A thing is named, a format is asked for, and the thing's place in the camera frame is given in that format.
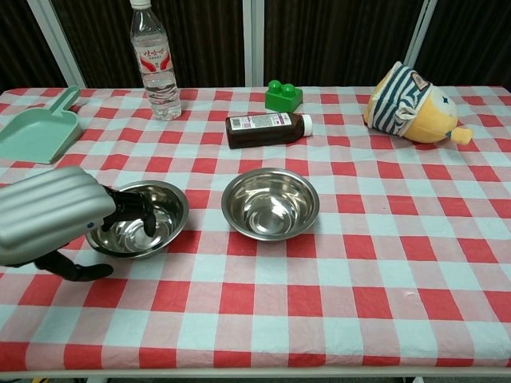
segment yellow plush toy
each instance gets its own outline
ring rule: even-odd
[[[369,128],[422,143],[450,138],[468,144],[472,139],[472,130],[456,126],[453,101],[399,61],[370,95],[364,121]]]

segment water bottle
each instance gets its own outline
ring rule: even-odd
[[[154,118],[173,120],[181,115],[181,103],[167,33],[151,10],[151,0],[129,1],[133,8],[131,42]]]

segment mint green dustpan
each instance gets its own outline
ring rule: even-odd
[[[67,109],[80,89],[71,86],[47,108],[27,109],[0,131],[0,157],[51,164],[81,135],[78,116]]]

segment plastic bottle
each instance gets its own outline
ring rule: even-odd
[[[312,134],[308,114],[272,113],[225,119],[229,148],[250,148],[295,142]]]
[[[181,103],[167,33],[151,10],[151,0],[130,2],[131,42],[153,115],[157,120],[173,120],[181,115]]]

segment tablecloth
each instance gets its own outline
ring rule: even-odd
[[[0,370],[313,365],[511,366],[511,95],[446,87],[467,146],[368,130],[371,88],[303,89],[314,134],[231,150],[226,116],[265,113],[264,89],[184,89],[183,114],[151,120],[139,89],[84,89],[83,136],[54,166],[105,185],[163,180],[191,211],[168,252],[63,252],[109,278],[67,282],[2,268]],[[0,96],[0,124],[61,89]],[[220,210],[227,183],[261,167],[307,177],[321,201],[305,234],[262,243]],[[0,183],[52,166],[0,160]]]

